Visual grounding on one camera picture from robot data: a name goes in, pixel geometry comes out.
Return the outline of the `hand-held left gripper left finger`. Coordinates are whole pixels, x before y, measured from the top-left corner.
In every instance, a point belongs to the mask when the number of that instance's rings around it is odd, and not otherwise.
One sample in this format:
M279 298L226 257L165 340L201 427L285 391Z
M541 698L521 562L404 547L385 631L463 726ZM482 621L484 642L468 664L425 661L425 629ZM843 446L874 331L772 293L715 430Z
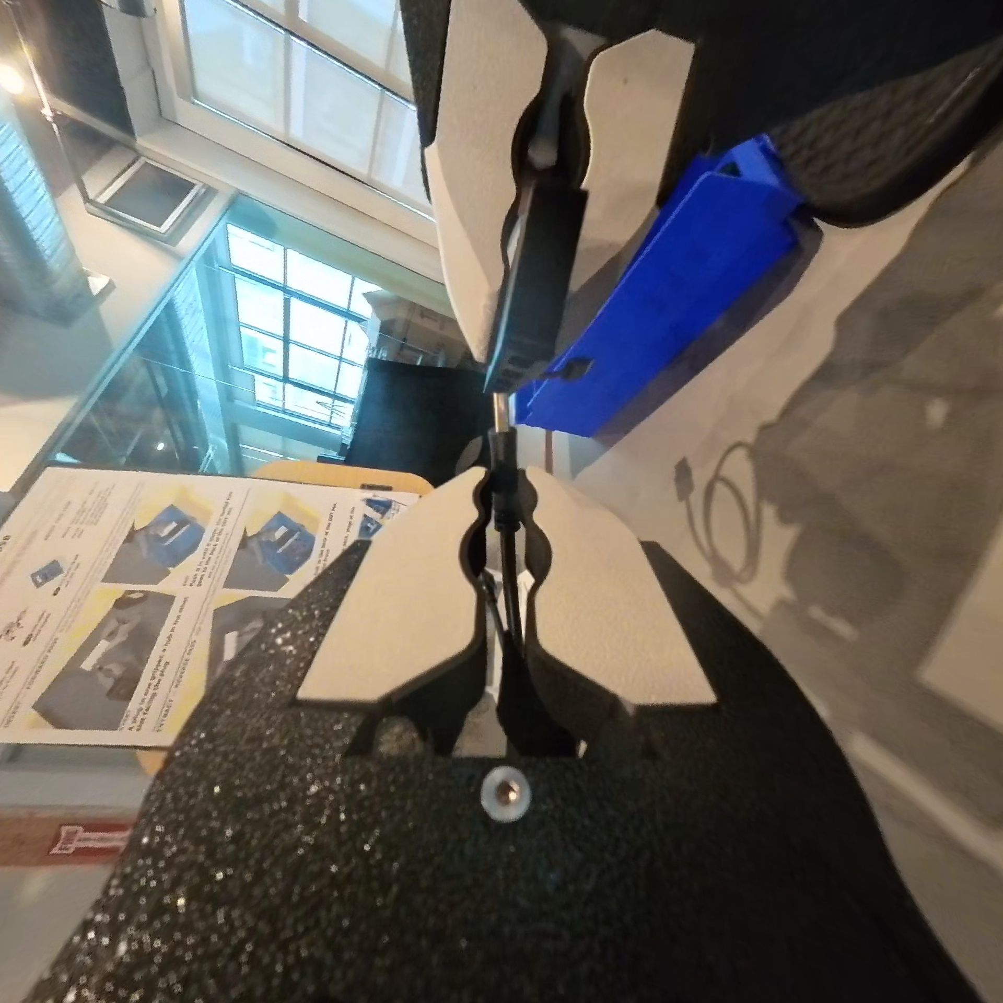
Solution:
M491 473L474 466L376 533L299 701L350 709L410 698L430 709L471 709L481 701L491 501Z

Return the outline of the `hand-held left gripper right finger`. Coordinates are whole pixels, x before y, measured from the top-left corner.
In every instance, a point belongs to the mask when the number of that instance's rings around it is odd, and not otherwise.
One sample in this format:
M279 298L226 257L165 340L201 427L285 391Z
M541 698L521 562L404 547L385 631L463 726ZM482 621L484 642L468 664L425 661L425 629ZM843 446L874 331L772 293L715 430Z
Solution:
M637 708L716 695L643 547L608 508L543 469L523 472L527 649L544 667Z

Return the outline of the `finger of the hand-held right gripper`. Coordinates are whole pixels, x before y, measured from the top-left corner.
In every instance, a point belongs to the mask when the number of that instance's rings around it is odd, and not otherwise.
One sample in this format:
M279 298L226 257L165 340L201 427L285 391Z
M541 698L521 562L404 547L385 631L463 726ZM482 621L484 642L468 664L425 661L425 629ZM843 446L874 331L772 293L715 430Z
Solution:
M476 362L493 351L512 144L543 82L545 33L521 2L423 3L423 172L452 312Z
M696 43L663 31L615 43L586 31L562 38L582 60L588 140L588 200L566 313L593 314L654 219Z

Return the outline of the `black usb hub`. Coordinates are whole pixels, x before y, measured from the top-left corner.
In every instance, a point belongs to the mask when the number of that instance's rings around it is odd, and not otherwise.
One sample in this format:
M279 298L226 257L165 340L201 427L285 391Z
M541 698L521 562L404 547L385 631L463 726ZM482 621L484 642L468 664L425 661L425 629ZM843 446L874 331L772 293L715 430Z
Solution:
M532 178L522 189L495 310L487 393L514 393L555 357L587 200L585 191L556 178Z

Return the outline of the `blue plastic bin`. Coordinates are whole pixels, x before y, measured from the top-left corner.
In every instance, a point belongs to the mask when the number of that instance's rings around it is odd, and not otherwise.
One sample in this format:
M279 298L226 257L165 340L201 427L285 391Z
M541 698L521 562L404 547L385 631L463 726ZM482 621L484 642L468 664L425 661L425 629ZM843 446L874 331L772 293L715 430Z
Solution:
M516 422L619 441L794 291L820 245L767 134L695 157L595 318L515 395Z

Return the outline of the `white framed window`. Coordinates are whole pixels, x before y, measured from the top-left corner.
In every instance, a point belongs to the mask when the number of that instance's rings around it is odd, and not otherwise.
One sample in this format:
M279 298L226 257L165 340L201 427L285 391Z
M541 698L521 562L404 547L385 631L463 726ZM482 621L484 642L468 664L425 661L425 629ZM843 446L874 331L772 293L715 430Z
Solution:
M179 9L194 103L431 218L399 2Z

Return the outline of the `black fabric panel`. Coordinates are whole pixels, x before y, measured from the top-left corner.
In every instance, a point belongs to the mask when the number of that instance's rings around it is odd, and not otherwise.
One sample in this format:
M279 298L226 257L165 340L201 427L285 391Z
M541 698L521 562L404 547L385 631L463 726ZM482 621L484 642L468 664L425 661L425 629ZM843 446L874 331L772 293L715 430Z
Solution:
M347 464L412 473L440 486L456 475L471 444L473 460L482 455L493 425L482 372L370 359L363 373Z

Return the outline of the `glass partition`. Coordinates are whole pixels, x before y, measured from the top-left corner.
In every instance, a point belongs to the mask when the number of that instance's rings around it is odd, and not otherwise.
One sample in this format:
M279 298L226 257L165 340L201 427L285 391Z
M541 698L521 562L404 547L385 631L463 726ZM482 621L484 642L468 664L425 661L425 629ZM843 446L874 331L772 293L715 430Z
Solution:
M249 476L340 461L380 288L303 250L291 219L239 197L102 376L49 460Z

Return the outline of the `printed instruction sheet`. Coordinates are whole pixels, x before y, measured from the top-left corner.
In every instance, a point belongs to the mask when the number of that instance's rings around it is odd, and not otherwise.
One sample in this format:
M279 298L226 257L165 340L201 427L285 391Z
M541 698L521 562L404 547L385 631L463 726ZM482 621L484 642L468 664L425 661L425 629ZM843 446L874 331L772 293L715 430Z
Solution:
M168 747L273 614L426 493L44 470L2 525L2 745Z

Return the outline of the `red label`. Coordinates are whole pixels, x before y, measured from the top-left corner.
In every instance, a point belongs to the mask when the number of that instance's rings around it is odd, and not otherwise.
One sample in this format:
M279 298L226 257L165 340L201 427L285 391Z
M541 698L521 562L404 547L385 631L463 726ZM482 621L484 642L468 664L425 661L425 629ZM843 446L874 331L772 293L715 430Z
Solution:
M131 835L132 826L123 822L60 822L47 847L46 859L113 859L121 854Z

